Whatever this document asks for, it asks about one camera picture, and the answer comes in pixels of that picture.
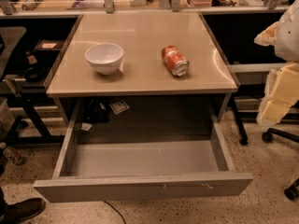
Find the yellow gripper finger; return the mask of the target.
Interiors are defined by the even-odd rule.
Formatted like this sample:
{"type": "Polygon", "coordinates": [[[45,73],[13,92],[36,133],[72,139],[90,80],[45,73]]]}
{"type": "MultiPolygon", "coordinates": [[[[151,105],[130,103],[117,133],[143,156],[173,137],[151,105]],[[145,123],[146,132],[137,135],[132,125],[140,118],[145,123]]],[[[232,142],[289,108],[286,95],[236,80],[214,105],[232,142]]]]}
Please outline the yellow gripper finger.
{"type": "Polygon", "coordinates": [[[256,121],[264,127],[281,122],[299,101],[299,63],[286,63],[270,70],[256,121]]]}
{"type": "Polygon", "coordinates": [[[274,22],[254,38],[254,43],[260,46],[275,46],[278,22],[274,22]]]}

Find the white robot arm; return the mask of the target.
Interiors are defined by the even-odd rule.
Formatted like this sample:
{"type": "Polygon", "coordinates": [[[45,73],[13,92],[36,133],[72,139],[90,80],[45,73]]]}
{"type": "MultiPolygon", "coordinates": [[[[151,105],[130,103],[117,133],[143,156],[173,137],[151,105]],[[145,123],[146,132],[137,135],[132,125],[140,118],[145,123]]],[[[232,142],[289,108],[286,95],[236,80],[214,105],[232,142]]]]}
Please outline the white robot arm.
{"type": "Polygon", "coordinates": [[[299,0],[295,0],[279,21],[254,38],[260,46],[273,46],[286,64],[270,70],[258,116],[259,125],[270,127],[280,121],[299,101],[299,0]]]}

